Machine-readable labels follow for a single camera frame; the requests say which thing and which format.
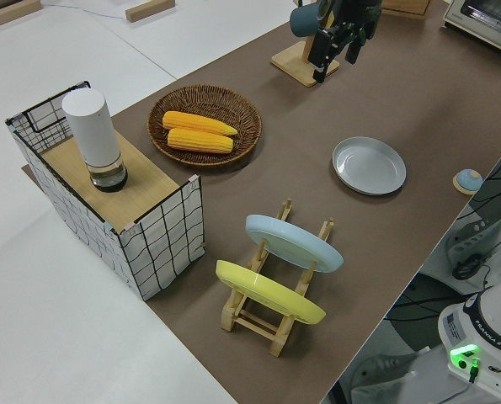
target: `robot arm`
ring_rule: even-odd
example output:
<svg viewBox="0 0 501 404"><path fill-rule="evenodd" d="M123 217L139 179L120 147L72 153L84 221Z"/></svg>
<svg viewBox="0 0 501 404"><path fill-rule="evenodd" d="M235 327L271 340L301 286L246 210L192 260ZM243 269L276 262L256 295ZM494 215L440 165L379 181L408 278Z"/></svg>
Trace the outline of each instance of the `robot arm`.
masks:
<svg viewBox="0 0 501 404"><path fill-rule="evenodd" d="M501 283L445 308L438 327L449 370L474 382L476 368L476 385L501 400Z"/></svg>
<svg viewBox="0 0 501 404"><path fill-rule="evenodd" d="M360 48L376 32L381 0L320 0L317 9L320 28L308 61L315 67L314 80L323 82L328 65L345 46L345 60L351 64L357 61Z"/></svg>

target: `white floor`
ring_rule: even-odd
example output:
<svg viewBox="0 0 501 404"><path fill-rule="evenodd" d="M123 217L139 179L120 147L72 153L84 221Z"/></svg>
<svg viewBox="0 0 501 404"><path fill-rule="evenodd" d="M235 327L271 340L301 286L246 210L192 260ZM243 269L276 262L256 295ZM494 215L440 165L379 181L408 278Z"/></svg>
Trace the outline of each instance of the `white floor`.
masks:
<svg viewBox="0 0 501 404"><path fill-rule="evenodd" d="M67 229L22 172L4 120L82 80L116 114L283 24L295 6L178 0L130 24L122 10L143 1L42 3L0 26L0 403L233 402Z"/></svg>

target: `white robot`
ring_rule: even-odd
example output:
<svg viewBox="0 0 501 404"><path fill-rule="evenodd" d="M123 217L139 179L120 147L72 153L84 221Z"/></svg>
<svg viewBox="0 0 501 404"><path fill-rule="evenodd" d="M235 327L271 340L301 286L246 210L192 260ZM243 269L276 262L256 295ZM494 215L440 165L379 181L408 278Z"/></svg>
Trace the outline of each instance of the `white robot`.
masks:
<svg viewBox="0 0 501 404"><path fill-rule="evenodd" d="M442 344L362 362L351 404L501 404L501 283L446 307Z"/></svg>
<svg viewBox="0 0 501 404"><path fill-rule="evenodd" d="M501 283L440 314L449 370L501 401Z"/></svg>

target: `brown table mat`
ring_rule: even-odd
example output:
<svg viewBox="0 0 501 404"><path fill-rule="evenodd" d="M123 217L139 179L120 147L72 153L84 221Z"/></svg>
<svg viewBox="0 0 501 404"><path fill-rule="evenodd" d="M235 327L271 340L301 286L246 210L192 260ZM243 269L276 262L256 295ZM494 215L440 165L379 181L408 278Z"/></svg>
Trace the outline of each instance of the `brown table mat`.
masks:
<svg viewBox="0 0 501 404"><path fill-rule="evenodd" d="M501 156L501 53L441 28L445 8L433 1L426 20L382 16L356 65L339 58L339 70L313 88L269 62L297 42L284 25L114 117L116 129L178 183L195 170L165 157L147 135L160 97L215 84L248 98L263 117L246 167L198 172L205 256L147 302L238 402L319 402L468 201L452 177L468 167L486 175ZM352 136L398 151L408 170L400 192L366 196L339 181L332 152ZM327 316L316 326L296 324L277 359L258 334L221 330L229 289L214 271L217 259L246 264L255 248L246 216L275 215L288 197L291 223L318 232L329 216L336 220L329 242L345 264L314 276L307 297ZM271 257L263 274L295 286L299 271Z"/></svg>

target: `green light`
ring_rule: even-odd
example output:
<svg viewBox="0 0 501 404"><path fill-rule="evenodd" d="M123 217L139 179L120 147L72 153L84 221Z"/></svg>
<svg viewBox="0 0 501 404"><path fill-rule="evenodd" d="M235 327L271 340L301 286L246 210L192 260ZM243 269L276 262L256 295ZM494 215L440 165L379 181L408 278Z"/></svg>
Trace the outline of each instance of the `green light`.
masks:
<svg viewBox="0 0 501 404"><path fill-rule="evenodd" d="M464 347L459 347L450 350L450 361L458 368L460 368L460 361L471 361L471 366L478 366L478 358L470 358L473 354L478 352L480 348L474 343L470 343Z"/></svg>

